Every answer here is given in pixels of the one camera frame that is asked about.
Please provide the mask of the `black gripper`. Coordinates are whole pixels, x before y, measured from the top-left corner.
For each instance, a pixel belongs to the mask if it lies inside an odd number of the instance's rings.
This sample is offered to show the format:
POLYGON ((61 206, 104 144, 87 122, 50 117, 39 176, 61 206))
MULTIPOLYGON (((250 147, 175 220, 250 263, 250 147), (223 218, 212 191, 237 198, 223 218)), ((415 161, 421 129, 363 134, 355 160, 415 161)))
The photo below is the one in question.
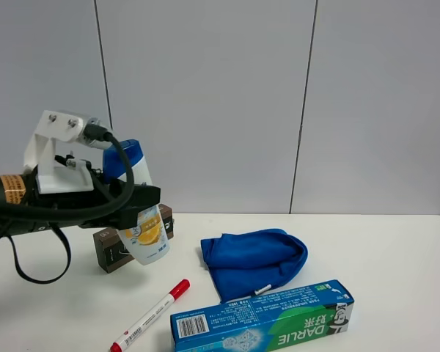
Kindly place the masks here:
POLYGON ((89 208, 93 216, 84 220, 58 221, 59 227, 79 226, 82 229, 110 227, 116 230, 133 228, 138 224, 139 214, 143 210, 156 206, 160 202, 161 189, 157 186, 135 185, 131 198, 119 210, 103 216, 95 208, 106 205, 121 195, 126 182, 113 179, 109 184, 103 184, 103 178, 92 175, 95 188, 91 191, 70 192, 60 194, 39 194, 37 187, 28 187, 26 204, 32 208, 49 208, 52 210, 74 210, 80 213, 89 208))

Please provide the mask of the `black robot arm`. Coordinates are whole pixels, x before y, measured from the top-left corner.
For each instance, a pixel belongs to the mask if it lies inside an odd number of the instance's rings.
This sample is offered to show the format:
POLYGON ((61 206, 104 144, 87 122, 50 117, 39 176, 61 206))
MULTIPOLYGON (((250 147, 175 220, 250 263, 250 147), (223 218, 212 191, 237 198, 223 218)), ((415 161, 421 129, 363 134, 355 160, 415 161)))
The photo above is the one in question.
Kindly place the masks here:
MULTIPOLYGON (((57 210, 74 210, 80 213, 85 208, 94 209, 116 199, 123 190, 125 182, 113 179, 108 184, 103 183, 101 175, 93 175, 97 182, 91 191, 40 194, 37 183, 30 180, 29 175, 0 175, 0 206, 25 205, 29 208, 46 208, 57 210)), ((102 216, 85 220, 58 221, 60 227, 78 226, 83 229, 112 227, 117 230, 135 227, 139 213, 160 202, 161 190, 156 186, 135 185, 131 198, 118 210, 102 216)), ((8 209, 0 209, 0 226, 8 221, 10 235, 21 235, 31 232, 48 230, 47 221, 38 221, 29 216, 13 219, 8 209)))

